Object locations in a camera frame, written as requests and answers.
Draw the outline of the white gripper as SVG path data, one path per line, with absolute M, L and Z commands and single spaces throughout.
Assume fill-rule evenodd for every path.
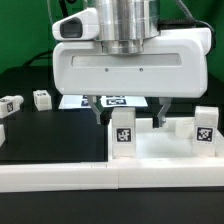
M 163 30 L 146 40 L 139 54 L 105 54 L 96 41 L 62 42 L 53 52 L 54 82 L 63 95 L 88 95 L 99 125 L 110 121 L 100 96 L 160 97 L 161 109 L 152 119 L 152 127 L 160 128 L 171 98 L 199 98 L 206 92 L 210 48 L 207 28 Z

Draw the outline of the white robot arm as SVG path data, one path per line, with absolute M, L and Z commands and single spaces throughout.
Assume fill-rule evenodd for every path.
M 85 95 L 96 120 L 109 123 L 103 96 L 155 97 L 161 127 L 174 98 L 207 90 L 206 56 L 214 32 L 189 16 L 160 18 L 160 0 L 84 0 L 84 9 L 55 22 L 53 75 L 63 95 Z

